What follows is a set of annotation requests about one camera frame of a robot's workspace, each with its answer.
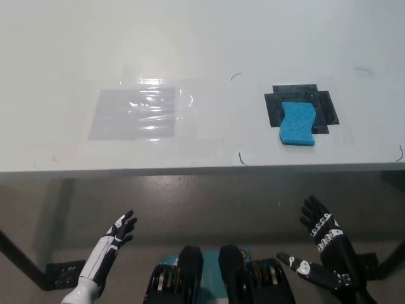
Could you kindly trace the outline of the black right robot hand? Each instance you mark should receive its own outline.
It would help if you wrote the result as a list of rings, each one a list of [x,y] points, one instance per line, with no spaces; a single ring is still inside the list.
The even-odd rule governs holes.
[[[367,290],[367,280],[356,252],[332,213],[311,195],[301,208],[301,223],[309,231],[321,264],[288,253],[277,258],[300,278],[331,292],[341,303],[376,303]]]

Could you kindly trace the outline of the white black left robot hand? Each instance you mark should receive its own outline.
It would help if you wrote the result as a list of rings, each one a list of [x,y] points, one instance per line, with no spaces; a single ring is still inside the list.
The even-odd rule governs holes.
[[[124,213],[99,239],[80,273],[80,279],[89,279],[98,286],[105,285],[118,251],[132,239],[130,233],[137,222],[133,214],[133,210]]]

